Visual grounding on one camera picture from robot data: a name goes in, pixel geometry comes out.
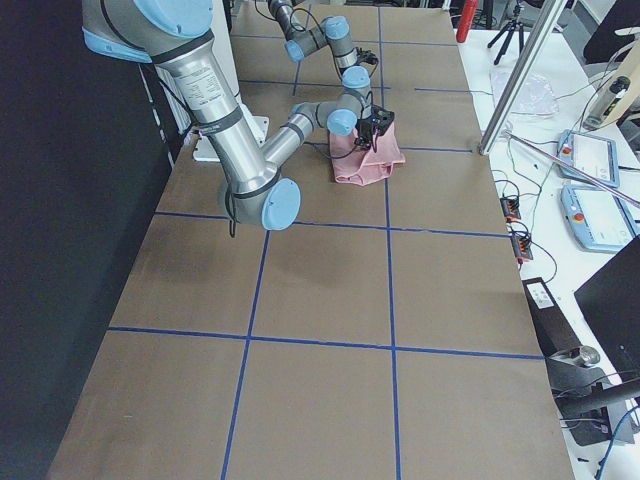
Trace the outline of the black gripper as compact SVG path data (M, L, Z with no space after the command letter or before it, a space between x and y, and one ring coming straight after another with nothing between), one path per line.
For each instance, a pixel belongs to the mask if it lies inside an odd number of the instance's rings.
M358 66L366 64L373 67L377 67L378 57L372 50L366 50L361 47L356 47L355 60L353 61L353 64Z
M370 115L357 121L354 146L361 150L375 149L379 137L386 134L395 120L395 113L382 107L372 107Z

